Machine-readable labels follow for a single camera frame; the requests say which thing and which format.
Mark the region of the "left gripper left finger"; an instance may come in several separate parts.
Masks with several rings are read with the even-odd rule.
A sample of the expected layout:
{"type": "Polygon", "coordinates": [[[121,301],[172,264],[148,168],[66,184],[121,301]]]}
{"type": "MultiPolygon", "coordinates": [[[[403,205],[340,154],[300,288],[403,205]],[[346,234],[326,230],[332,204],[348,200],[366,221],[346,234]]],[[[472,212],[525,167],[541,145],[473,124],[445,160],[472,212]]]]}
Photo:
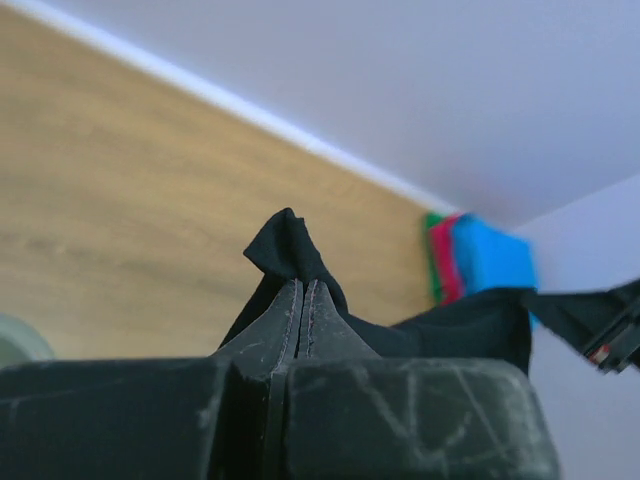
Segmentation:
{"type": "Polygon", "coordinates": [[[274,479],[304,289],[214,354],[1,371],[5,479],[274,479]]]}

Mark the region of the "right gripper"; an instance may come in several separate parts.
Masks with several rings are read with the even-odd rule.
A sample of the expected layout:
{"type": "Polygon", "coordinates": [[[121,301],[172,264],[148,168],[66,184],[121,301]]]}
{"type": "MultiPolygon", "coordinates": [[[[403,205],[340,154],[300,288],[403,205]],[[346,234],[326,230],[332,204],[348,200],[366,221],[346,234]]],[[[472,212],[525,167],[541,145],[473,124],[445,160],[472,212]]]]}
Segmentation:
{"type": "Polygon", "coordinates": [[[603,373],[622,373],[638,363],[639,283],[584,294],[589,302],[594,335],[582,355],[603,373]]]}

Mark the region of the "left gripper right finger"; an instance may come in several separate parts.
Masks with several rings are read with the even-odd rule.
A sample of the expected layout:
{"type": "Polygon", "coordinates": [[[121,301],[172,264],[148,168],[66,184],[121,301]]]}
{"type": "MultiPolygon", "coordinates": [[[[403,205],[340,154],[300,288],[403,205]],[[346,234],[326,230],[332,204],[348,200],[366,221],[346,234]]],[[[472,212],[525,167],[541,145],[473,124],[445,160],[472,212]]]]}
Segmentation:
{"type": "Polygon", "coordinates": [[[288,479],[556,479],[538,399],[515,367],[385,359],[308,288],[286,383],[288,479]]]}

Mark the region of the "black t-shirt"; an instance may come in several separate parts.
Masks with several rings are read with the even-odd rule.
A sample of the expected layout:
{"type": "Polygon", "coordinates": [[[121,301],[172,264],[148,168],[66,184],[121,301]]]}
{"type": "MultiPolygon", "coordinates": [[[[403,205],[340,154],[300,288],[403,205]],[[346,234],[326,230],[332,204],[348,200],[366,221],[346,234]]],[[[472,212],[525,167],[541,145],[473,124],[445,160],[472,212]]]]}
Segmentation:
{"type": "Polygon", "coordinates": [[[588,332],[579,330],[577,322],[560,311],[558,298],[522,288],[485,290],[389,327],[360,319],[350,313],[346,296],[324,265],[304,219],[290,208],[264,224],[244,255],[263,278],[230,327],[226,342],[264,313],[281,287],[294,279],[305,287],[325,284],[338,315],[382,357],[490,358],[527,373],[532,317],[574,349],[589,339],[588,332]]]}

